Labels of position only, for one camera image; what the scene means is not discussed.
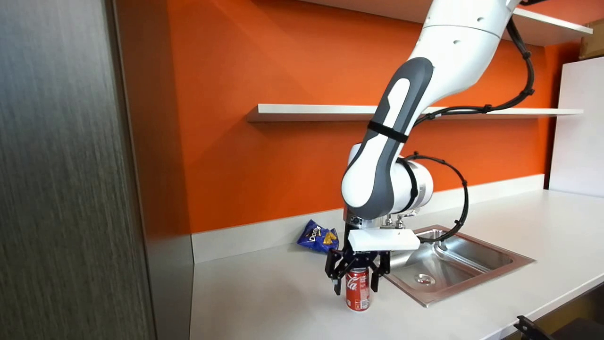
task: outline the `blue snack bag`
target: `blue snack bag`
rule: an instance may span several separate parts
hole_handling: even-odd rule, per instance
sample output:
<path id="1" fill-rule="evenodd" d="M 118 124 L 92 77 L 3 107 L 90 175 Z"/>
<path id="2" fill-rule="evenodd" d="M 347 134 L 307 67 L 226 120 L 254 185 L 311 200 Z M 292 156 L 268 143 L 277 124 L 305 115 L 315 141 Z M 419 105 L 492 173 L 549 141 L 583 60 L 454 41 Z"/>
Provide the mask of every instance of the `blue snack bag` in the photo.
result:
<path id="1" fill-rule="evenodd" d="M 319 253 L 328 253 L 330 249 L 337 249 L 339 239 L 335 228 L 324 228 L 309 219 L 298 237 L 298 243 Z"/>

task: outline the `soda can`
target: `soda can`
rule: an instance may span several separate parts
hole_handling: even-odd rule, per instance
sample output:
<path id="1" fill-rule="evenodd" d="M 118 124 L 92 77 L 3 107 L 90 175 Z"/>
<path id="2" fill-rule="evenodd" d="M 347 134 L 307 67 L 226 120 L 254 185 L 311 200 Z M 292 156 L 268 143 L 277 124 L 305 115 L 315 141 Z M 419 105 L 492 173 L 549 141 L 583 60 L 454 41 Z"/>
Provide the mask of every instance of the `soda can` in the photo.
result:
<path id="1" fill-rule="evenodd" d="M 369 307 L 371 292 L 369 292 L 369 270 L 366 266 L 351 268 L 345 273 L 345 304 L 351 309 L 362 311 Z"/>

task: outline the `wall shelf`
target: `wall shelf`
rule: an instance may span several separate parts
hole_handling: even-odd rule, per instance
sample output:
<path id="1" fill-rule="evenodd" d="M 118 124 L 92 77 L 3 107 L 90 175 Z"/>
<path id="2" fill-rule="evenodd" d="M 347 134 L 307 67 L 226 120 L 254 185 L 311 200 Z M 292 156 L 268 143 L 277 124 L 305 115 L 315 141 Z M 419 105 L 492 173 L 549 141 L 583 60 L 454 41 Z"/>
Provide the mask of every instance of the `wall shelf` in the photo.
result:
<path id="1" fill-rule="evenodd" d="M 249 120 L 368 120 L 375 105 L 335 105 L 335 103 L 256 103 Z M 462 115 L 447 118 L 488 118 L 488 117 L 541 117 L 541 115 L 579 115 L 577 107 L 511 107 L 486 115 Z"/>
<path id="2" fill-rule="evenodd" d="M 422 22 L 430 0 L 303 0 L 309 3 L 320 3 L 330 7 L 341 7 L 379 16 L 390 16 L 409 22 Z M 558 45 L 566 41 L 577 41 L 587 33 L 592 33 L 592 28 L 562 20 L 556 16 L 526 11 L 517 7 L 513 11 L 515 24 L 522 33 L 522 39 L 530 45 Z"/>

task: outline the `stainless steel sink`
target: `stainless steel sink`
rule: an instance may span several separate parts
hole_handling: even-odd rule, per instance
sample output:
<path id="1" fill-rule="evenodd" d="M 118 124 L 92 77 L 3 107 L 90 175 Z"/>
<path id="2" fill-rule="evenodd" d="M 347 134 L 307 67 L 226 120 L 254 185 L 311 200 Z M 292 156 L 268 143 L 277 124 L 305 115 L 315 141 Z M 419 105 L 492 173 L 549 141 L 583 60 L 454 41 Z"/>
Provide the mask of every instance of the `stainless steel sink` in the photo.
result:
<path id="1" fill-rule="evenodd" d="M 415 232 L 434 237 L 445 230 L 428 226 Z M 392 253 L 386 279 L 428 305 L 528 262 L 534 260 L 456 232 L 441 243 L 422 243 L 413 253 Z"/>

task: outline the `white countertop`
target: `white countertop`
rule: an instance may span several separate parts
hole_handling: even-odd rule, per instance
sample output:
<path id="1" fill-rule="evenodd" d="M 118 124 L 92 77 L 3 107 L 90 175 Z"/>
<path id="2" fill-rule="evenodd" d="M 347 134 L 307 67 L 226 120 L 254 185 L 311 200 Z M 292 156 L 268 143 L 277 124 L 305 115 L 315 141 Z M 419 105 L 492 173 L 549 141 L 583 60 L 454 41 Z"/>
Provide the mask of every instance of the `white countertop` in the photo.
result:
<path id="1" fill-rule="evenodd" d="M 413 226 L 454 217 L 428 213 Z M 428 307 L 381 279 L 369 309 L 351 311 L 324 254 L 298 245 L 207 260 L 196 264 L 190 338 L 502 338 L 517 315 L 537 319 L 604 281 L 604 198 L 541 190 L 481 202 L 462 232 L 536 262 Z"/>

